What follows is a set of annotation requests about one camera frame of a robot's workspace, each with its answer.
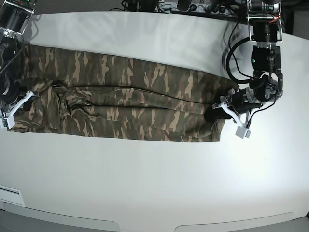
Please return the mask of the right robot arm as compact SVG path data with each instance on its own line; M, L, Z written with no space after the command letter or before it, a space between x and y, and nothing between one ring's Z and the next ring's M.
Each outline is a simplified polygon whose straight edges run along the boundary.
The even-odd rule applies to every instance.
M0 8L0 110L24 95L24 32L35 11L35 0L5 0Z

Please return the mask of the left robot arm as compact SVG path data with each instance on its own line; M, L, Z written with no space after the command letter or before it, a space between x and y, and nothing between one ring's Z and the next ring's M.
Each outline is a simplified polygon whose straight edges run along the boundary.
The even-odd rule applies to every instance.
M280 0L212 0L206 11L215 12L226 9L237 24L248 26L248 37L231 45L225 60L228 77L236 84L248 84L241 90L231 89L225 96L209 107L204 118L206 121L217 119L236 119L247 114L248 122L254 115L253 110L262 111L267 102L275 102L283 94L283 74L281 72L281 50L277 45L282 41ZM246 42L254 42L251 65L253 73L243 80L231 72L230 60L237 48Z

